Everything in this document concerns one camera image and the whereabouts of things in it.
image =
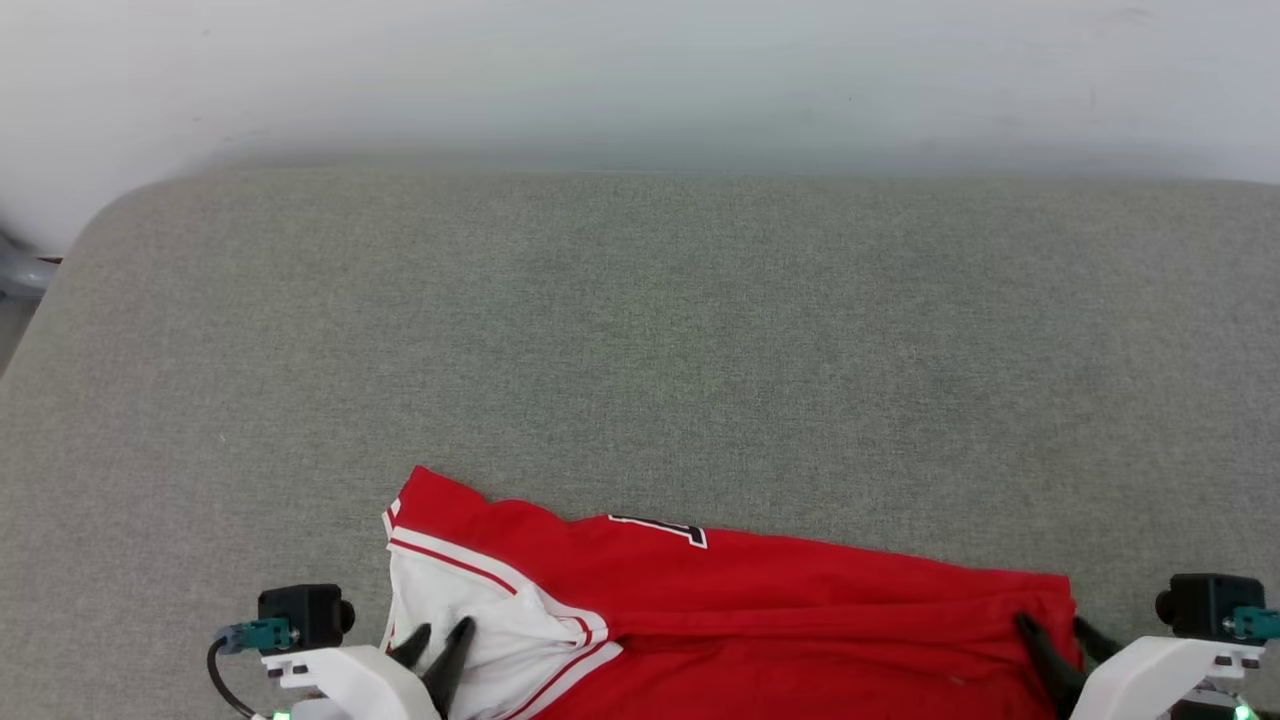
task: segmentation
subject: red jersey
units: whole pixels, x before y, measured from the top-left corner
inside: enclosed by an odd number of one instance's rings
[[[385,644],[476,619],[452,720],[1050,720],[1019,611],[1080,662],[1060,575],[621,515],[564,521],[425,468],[384,521]]]

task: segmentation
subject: gray fabric surface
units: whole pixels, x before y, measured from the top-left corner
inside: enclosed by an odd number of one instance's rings
[[[1066,573],[1126,638],[1162,633],[1172,573],[1280,592],[1277,227],[1280,190],[1239,183],[133,193],[0,379],[5,712],[229,717],[202,655],[266,587],[338,582],[374,641],[416,462],[571,518]]]

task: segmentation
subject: teal connector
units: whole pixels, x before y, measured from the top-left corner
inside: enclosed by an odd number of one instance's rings
[[[1280,612],[1266,607],[1236,607],[1231,633],[1238,638],[1270,641],[1280,638]]]
[[[293,644],[294,634],[284,618],[250,620],[238,625],[228,625],[215,638],[227,638],[227,644],[218,650],[219,655],[234,655],[246,650],[284,650]]]

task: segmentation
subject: red stripe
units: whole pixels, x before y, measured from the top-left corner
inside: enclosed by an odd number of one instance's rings
[[[595,653],[596,651],[599,651],[602,647],[604,647],[604,643],[600,643],[600,644],[593,647],[591,650],[584,652],[582,655],[579,655],[573,660],[570,660],[568,665],[561,667],[559,673],[556,673],[554,675],[552,675],[552,679],[547,680],[547,683],[544,683],[543,687],[539,688],[536,693],[534,693],[534,697],[526,700],[525,705],[521,705],[520,707],[516,708],[515,712],[512,712],[511,715],[506,715],[506,717],[515,717],[515,716],[520,715],[521,712],[524,712],[525,710],[527,710],[530,705],[538,702],[538,698],[543,697],[543,693],[545,693],[548,689],[550,689],[552,685],[556,684],[556,680],[559,680],[564,675],[564,673],[568,673],[570,667],[577,665],[579,662],[586,660],[588,657],[591,657],[591,655]]]
[[[392,538],[390,543],[392,544],[398,544],[398,546],[401,546],[401,547],[403,547],[406,550],[412,550],[413,552],[421,552],[422,555],[426,555],[429,557],[434,557],[436,560],[442,560],[444,562],[448,562],[449,565],[453,565],[454,568],[462,568],[463,570],[466,570],[468,573],[475,573],[476,575],[480,575],[481,578],[488,578],[488,579],[498,583],[498,585],[500,585],[504,591],[509,592],[511,594],[516,594],[516,588],[511,587],[506,580],[503,580],[498,575],[494,575],[493,573],[485,573],[484,570],[481,570],[481,569],[479,569],[479,568],[476,568],[474,565],[467,565],[466,562],[462,562],[461,560],[454,560],[454,559],[449,557],[448,555],[440,555],[439,552],[434,552],[434,551],[426,550],[425,547],[417,547],[416,544],[410,544],[410,543],[407,543],[407,542],[404,542],[404,541],[402,541],[399,538]]]
[[[586,633],[586,639],[582,641],[582,644],[591,644],[591,628],[588,626],[586,620],[579,618],[577,615],[573,615],[573,619],[577,620],[577,624],[582,626],[582,632]]]

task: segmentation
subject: black cable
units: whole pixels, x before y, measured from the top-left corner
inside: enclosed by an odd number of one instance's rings
[[[253,717],[257,712],[253,712],[250,706],[244,705],[241,698],[236,697],[236,693],[227,687],[227,683],[223,682],[221,674],[218,671],[218,648],[224,644],[227,644],[227,638],[218,638],[214,641],[214,644],[209,646],[209,657],[206,659],[209,665],[209,679],[214,682],[214,688],[218,689],[218,694],[223,696],[227,705],[234,707],[236,711],[244,717]]]

